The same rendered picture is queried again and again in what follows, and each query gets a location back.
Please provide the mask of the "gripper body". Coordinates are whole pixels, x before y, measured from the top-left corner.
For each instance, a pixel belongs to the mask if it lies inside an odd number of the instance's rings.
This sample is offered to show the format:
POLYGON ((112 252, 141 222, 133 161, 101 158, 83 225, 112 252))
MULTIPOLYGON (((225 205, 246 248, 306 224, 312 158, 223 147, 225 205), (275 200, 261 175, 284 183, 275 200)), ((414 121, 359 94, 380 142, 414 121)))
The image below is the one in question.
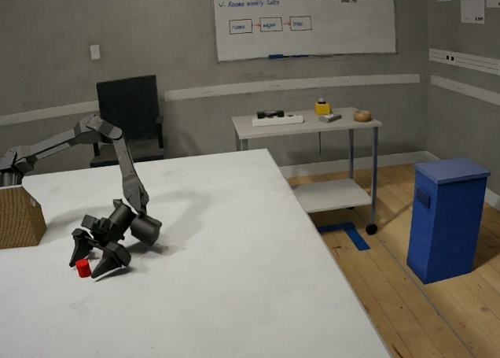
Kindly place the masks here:
POLYGON ((94 247, 103 251, 106 249, 113 253, 116 259, 125 267, 131 262, 131 255, 127 252, 125 247, 118 242, 119 240, 124 240, 125 230, 120 223, 112 218, 108 218, 113 223, 113 229, 110 237, 107 241, 105 241, 101 234, 93 233, 93 238, 89 235, 89 233, 81 228, 76 228, 72 232, 72 236, 75 236, 80 239, 80 241, 86 246, 86 248, 90 251, 94 247), (99 245, 98 245, 99 244, 99 245), (92 245, 92 246, 91 246, 92 245))

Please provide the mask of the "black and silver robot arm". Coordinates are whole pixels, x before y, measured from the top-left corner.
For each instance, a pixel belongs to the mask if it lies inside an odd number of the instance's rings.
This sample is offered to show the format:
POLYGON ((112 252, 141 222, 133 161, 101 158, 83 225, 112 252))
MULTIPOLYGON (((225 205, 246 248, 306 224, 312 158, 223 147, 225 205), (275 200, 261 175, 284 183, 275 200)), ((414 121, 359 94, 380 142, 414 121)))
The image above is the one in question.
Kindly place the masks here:
MULTIPOLYGON (((0 160, 0 172, 2 173, 0 175, 0 187, 22 185, 25 173, 33 171, 34 164, 38 160, 77 144, 96 142, 114 146, 123 177, 123 196, 137 212, 136 214, 131 210, 130 206, 122 203, 122 198, 113 199, 115 210, 109 218, 120 223, 125 232, 130 228, 131 235, 136 239, 148 246, 154 245, 159 238, 160 228, 163 224, 159 220, 146 215, 149 195, 142 182, 139 181, 135 167, 133 167, 130 150, 127 148, 127 138, 123 130, 114 127, 95 114, 84 117, 72 129, 32 146, 20 145, 8 149, 0 160)), ((112 233, 113 223, 104 217, 98 219, 85 214, 81 227, 89 229, 91 235, 94 232, 103 235, 102 238, 107 241, 112 233), (109 224, 111 224, 110 228, 109 224)))

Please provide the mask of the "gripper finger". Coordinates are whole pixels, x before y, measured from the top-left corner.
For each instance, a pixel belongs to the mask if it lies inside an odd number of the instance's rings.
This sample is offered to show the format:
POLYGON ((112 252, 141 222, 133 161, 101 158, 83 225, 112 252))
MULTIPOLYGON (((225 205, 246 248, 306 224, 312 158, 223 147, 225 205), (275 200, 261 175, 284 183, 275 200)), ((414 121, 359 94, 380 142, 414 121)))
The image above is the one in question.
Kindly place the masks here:
POLYGON ((95 279, 104 273, 107 273, 116 268, 121 268, 122 264, 116 259, 112 252, 103 249, 103 255, 100 262, 97 264, 96 268, 91 274, 91 278, 95 279))
POLYGON ((90 251, 86 248, 86 246, 80 241, 79 238, 73 236, 73 240, 75 241, 75 248, 72 254, 72 258, 70 260, 69 266, 73 268, 75 263, 78 260, 84 259, 86 256, 90 254, 90 251))

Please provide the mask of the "red short cylinder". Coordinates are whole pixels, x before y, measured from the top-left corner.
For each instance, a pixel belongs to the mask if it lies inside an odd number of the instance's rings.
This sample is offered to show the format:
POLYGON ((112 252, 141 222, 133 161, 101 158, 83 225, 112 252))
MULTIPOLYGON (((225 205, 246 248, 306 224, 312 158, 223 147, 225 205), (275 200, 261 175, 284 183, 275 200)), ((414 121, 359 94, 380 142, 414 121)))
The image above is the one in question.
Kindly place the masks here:
POLYGON ((77 267, 79 277, 86 278, 86 277, 89 277, 91 275, 91 270, 90 270, 90 265, 89 265, 88 260, 85 260, 85 259, 78 260, 75 263, 75 265, 77 267))

